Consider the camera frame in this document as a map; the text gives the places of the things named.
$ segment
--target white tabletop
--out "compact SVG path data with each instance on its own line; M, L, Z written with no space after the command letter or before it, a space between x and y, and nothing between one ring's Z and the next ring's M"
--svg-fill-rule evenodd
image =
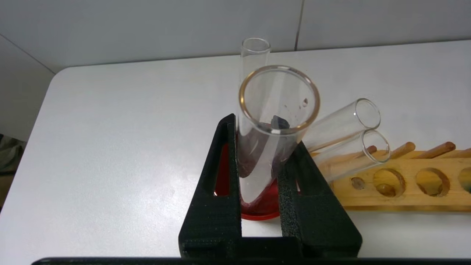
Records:
M471 41L273 54L319 88L319 117L367 97L398 147L471 147ZM47 256L177 257L238 56L84 66L49 86L0 215L0 264ZM471 215L350 212L361 257L470 257ZM243 221L279 236L279 219Z

